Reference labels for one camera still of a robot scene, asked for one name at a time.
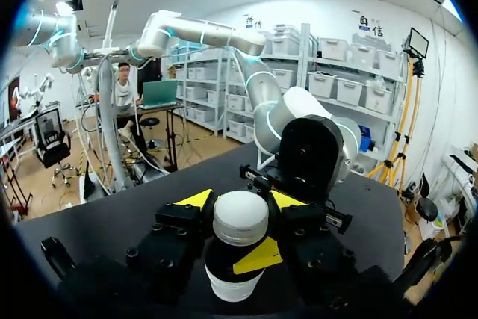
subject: green laptop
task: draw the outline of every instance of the green laptop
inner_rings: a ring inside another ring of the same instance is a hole
[[[144,83],[144,109],[163,108],[176,103],[177,80],[152,81]]]

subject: person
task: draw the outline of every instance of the person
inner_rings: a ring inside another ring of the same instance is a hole
[[[117,106],[126,106],[126,105],[133,105],[133,102],[136,103],[136,106],[143,104],[143,98],[134,99],[134,91],[133,87],[131,86],[131,82],[129,81],[129,73],[131,67],[127,63],[119,63],[118,64],[119,75],[116,81],[116,88],[114,89],[114,101],[116,102]],[[146,153],[147,146],[146,141],[144,140],[143,132],[141,131],[141,127],[138,130],[136,128],[136,120],[134,116],[128,117],[118,117],[118,132],[123,136],[131,139],[131,136],[134,138],[134,142],[136,143],[137,148]]]

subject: white wall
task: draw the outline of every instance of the white wall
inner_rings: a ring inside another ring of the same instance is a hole
[[[255,21],[262,21],[264,30],[269,31],[278,23],[292,24],[297,28],[302,23],[309,23],[312,34],[316,36],[345,39],[350,43],[352,35],[359,32],[360,15],[353,10],[362,12],[369,21],[378,19],[383,27],[384,39],[394,51],[400,51],[412,26],[430,41],[424,61],[426,75],[420,110],[408,152],[406,179],[416,179],[420,175],[438,104],[439,78],[443,74],[438,118],[424,166],[428,178],[434,179],[441,169],[441,155],[450,144],[469,147],[478,142],[478,121],[475,120],[478,114],[476,61],[470,50],[453,35],[437,25],[432,27],[429,19],[416,13],[377,0],[275,0],[210,14],[206,19],[244,28],[244,15],[251,14]]]

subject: stool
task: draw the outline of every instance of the stool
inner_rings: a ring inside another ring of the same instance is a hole
[[[159,120],[156,117],[147,117],[146,119],[142,119],[140,121],[140,125],[142,125],[142,127],[149,127],[149,132],[151,132],[151,140],[148,142],[149,149],[155,149],[156,147],[163,146],[163,141],[152,138],[152,127],[159,125]]]

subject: desk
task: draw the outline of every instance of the desk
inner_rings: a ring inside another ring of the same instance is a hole
[[[239,177],[239,166],[256,162],[257,148],[250,143],[99,201],[19,223],[16,230],[39,269],[55,284],[59,279],[41,253],[41,240],[58,238],[74,261],[102,254],[124,263],[126,249],[137,245],[151,229],[161,205],[207,188],[213,188],[216,194],[242,188],[246,182]],[[343,184],[333,188],[330,198],[338,211],[353,216],[345,235],[337,237],[355,252],[358,270],[377,264],[396,279],[403,269],[403,216],[397,192],[350,174]],[[301,307],[302,301],[285,266],[280,264],[267,268],[252,296],[232,311],[213,295],[204,262],[198,260],[179,305],[184,310],[245,315],[287,311]]]

